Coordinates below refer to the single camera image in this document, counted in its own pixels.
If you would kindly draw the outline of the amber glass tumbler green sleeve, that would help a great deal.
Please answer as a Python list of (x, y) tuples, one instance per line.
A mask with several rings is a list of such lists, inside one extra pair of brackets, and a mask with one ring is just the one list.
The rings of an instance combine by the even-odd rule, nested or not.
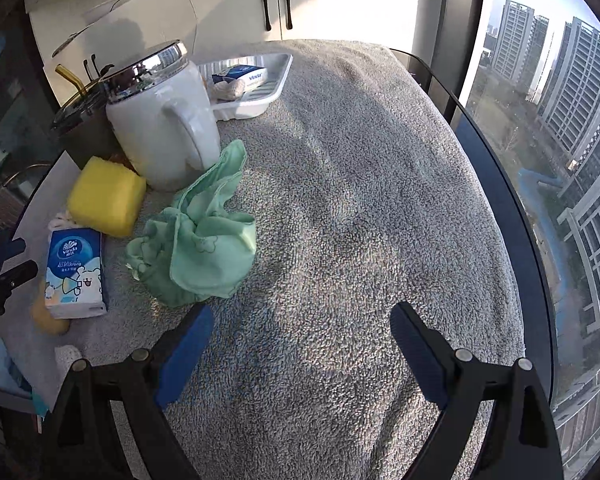
[(106, 115), (107, 95), (100, 84), (100, 78), (107, 75), (114, 64), (107, 64), (98, 70), (95, 55), (92, 55), (92, 64), (96, 77), (90, 78), (85, 85), (86, 96), (76, 92), (62, 104), (50, 126), (62, 148), (80, 169), (92, 157), (113, 160), (122, 154)]

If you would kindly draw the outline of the white ceramic mug chrome lid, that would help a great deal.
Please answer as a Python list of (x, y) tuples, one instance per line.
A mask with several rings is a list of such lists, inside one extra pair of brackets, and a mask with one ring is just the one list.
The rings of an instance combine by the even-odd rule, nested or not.
[(208, 92), (180, 40), (115, 68), (102, 88), (114, 135), (152, 188), (186, 188), (219, 160), (220, 135)]

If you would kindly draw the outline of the tan gourd-shaped sponge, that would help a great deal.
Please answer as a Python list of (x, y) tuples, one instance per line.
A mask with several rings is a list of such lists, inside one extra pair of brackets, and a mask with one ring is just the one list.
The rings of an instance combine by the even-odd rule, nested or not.
[(70, 321), (64, 318), (54, 318), (50, 311), (45, 307), (45, 284), (38, 283), (38, 290), (35, 293), (34, 301), (31, 307), (31, 316), (35, 326), (46, 334), (61, 336), (68, 333)]

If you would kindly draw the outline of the grey knitted cloth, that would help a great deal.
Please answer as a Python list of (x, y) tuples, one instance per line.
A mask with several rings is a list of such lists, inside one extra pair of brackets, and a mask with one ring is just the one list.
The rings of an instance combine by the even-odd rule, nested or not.
[(220, 80), (213, 85), (213, 95), (219, 101), (236, 101), (246, 92), (246, 84), (239, 79)]

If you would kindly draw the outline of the yellow wedge sponge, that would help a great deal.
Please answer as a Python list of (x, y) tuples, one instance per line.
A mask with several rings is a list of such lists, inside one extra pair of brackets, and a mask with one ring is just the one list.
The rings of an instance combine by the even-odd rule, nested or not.
[(128, 237), (140, 213), (146, 179), (117, 162), (93, 156), (68, 196), (73, 221), (108, 236)]

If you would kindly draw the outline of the amber drinking straw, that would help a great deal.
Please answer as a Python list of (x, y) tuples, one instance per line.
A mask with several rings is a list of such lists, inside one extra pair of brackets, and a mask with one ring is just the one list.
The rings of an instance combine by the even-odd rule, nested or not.
[(66, 66), (62, 64), (57, 64), (55, 66), (55, 73), (64, 78), (66, 81), (70, 82), (76, 91), (79, 92), (80, 96), (86, 96), (86, 87), (82, 80), (76, 76), (71, 70), (69, 70)]

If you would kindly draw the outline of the green cloth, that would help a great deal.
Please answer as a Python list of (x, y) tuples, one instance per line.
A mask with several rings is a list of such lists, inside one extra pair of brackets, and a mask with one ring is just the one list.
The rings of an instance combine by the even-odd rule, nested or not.
[(252, 268), (256, 220), (225, 204), (236, 192), (247, 161), (241, 140), (172, 204), (146, 221), (125, 248), (126, 266), (151, 296), (170, 308), (232, 296)]

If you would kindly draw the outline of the white chenille scrubber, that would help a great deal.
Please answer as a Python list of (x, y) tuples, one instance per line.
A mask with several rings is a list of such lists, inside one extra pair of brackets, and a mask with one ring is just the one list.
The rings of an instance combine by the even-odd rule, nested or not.
[(68, 210), (58, 212), (47, 225), (47, 229), (50, 232), (79, 229), (80, 227), (79, 223), (74, 221)]

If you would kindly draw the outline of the white plastic tray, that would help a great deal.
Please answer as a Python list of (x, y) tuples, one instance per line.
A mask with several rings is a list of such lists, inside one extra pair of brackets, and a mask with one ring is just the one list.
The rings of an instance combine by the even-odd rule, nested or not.
[[(262, 115), (268, 106), (282, 94), (294, 57), (289, 53), (265, 53), (224, 58), (198, 65), (207, 86), (211, 110), (218, 122), (232, 119), (250, 119)], [(219, 101), (213, 95), (211, 76), (225, 67), (237, 64), (263, 66), (268, 70), (268, 81), (260, 86), (246, 86), (246, 92), (236, 101)]]

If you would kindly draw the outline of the blue tissue pack with bear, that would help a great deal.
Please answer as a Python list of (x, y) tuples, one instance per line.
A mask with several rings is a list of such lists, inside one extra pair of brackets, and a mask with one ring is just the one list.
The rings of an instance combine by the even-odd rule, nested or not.
[(89, 228), (50, 233), (44, 302), (58, 320), (98, 318), (108, 312), (102, 234)]

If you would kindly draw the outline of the white cabinet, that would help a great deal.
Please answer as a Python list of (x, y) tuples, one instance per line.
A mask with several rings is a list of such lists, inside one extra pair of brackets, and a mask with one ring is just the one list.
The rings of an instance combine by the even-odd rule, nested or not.
[(24, 0), (44, 72), (65, 102), (85, 62), (118, 65), (168, 40), (197, 61), (262, 41), (326, 39), (411, 50), (419, 0)]

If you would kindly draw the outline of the grey towel mat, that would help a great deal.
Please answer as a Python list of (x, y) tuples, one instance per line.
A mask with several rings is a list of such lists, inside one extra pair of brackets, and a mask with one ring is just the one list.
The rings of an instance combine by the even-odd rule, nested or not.
[(409, 302), (454, 347), (524, 354), (518, 288), (454, 132), (387, 49), (247, 44), (287, 52), (280, 98), (219, 126), (242, 140), (228, 209), (251, 214), (257, 255), (215, 299), (196, 372), (166, 417), (205, 479), (399, 479), (438, 418), (390, 332)]

